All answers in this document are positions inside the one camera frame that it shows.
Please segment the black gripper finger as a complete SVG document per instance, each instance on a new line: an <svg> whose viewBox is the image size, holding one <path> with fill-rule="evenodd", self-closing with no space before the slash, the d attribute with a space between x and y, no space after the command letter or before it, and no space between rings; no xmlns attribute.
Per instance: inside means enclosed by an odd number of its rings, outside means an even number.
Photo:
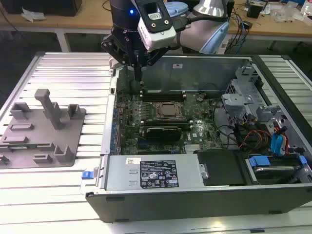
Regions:
<svg viewBox="0 0 312 234"><path fill-rule="evenodd" d="M166 48L156 49L151 52L148 52L147 50L140 50L137 57L137 80L141 81L142 69L144 67L154 65L165 53Z"/></svg>
<svg viewBox="0 0 312 234"><path fill-rule="evenodd" d="M122 34L120 38L111 33L102 40L101 46L121 65L132 67L134 79L138 81L138 63L131 39L128 33Z"/></svg>

